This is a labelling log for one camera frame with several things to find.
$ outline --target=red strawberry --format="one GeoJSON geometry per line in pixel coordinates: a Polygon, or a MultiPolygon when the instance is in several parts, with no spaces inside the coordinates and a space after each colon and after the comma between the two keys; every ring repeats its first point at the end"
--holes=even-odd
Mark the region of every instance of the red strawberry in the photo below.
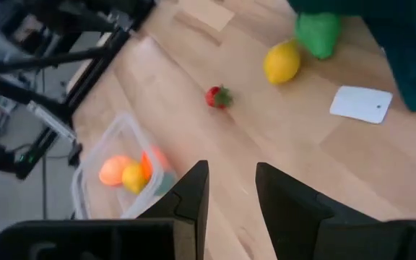
{"type": "Polygon", "coordinates": [[[207,101],[207,104],[213,108],[223,109],[232,104],[230,91],[222,85],[210,88],[205,95],[205,100],[207,101]]]}

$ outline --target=wood grain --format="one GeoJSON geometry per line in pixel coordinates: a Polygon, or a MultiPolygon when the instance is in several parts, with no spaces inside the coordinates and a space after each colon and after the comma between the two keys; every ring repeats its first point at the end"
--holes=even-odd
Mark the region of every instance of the wood grain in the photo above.
{"type": "MultiPolygon", "coordinates": [[[[294,19],[283,0],[161,1],[74,116],[83,156],[132,111],[179,176],[209,161],[207,259],[275,259],[254,184],[259,161],[380,220],[416,218],[416,113],[384,55],[360,19],[345,19],[332,58],[303,53],[293,81],[270,85],[264,55],[293,36],[294,19]],[[226,111],[204,104],[221,83],[235,98],[226,111]],[[386,120],[330,115],[341,85],[394,93],[386,120]]],[[[104,215],[113,207],[95,201],[104,215]]]]}

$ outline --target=clear plastic container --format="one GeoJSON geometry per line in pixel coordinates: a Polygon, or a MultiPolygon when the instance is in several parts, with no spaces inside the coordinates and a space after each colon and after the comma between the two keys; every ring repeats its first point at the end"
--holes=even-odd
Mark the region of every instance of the clear plastic container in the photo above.
{"type": "Polygon", "coordinates": [[[167,165],[163,169],[154,147],[131,115],[119,115],[74,173],[71,195],[75,217],[80,220],[132,219],[158,201],[176,179],[167,165]],[[140,160],[143,152],[152,163],[152,177],[141,193],[133,194],[123,186],[106,186],[100,181],[99,172],[107,159],[126,155],[140,160]]]}

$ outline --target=wooden surface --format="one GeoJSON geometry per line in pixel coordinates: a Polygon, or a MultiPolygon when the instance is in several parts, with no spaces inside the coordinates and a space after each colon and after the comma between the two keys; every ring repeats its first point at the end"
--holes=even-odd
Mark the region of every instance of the wooden surface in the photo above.
{"type": "Polygon", "coordinates": [[[209,161],[209,260],[275,259],[259,161],[380,220],[416,218],[416,114],[383,54],[359,19],[346,19],[333,58],[303,54],[299,75],[272,86],[263,58],[293,35],[294,19],[285,0],[163,0],[75,114],[86,153],[117,113],[133,111],[178,174],[209,161]],[[235,98],[226,111],[204,102],[219,84],[235,98]],[[394,93],[385,121],[330,115],[341,85],[394,93]]]}

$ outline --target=teal fabric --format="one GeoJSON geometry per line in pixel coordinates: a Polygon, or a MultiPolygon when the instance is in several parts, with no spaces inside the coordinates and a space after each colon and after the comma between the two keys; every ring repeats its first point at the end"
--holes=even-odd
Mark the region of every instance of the teal fabric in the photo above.
{"type": "Polygon", "coordinates": [[[288,0],[298,13],[362,16],[386,52],[405,104],[416,111],[416,0],[288,0]]]}

